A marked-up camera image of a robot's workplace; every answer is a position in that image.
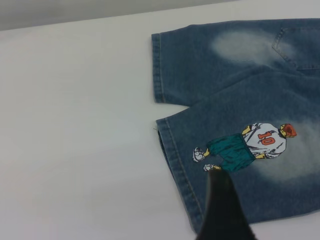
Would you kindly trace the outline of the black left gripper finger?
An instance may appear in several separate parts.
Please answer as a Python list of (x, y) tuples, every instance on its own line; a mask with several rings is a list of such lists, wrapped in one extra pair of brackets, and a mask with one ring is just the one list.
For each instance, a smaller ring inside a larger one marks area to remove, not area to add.
[(236, 189), (225, 170), (208, 172), (208, 201), (198, 240), (255, 240)]

